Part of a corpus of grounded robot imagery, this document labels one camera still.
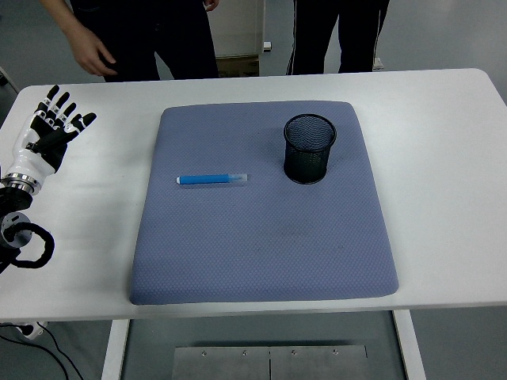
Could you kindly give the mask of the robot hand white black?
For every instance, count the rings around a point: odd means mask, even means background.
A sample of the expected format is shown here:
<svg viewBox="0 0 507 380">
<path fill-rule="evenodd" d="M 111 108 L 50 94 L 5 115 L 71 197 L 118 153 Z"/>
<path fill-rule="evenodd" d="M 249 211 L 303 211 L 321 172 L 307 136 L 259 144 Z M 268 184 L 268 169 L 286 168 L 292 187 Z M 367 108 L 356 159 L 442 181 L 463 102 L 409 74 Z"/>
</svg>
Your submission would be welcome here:
<svg viewBox="0 0 507 380">
<path fill-rule="evenodd" d="M 3 186 L 34 194 L 58 172 L 68 144 L 97 118 L 93 112 L 78 113 L 70 97 L 54 85 L 37 105 L 14 143 L 13 164 L 1 179 Z"/>
</svg>

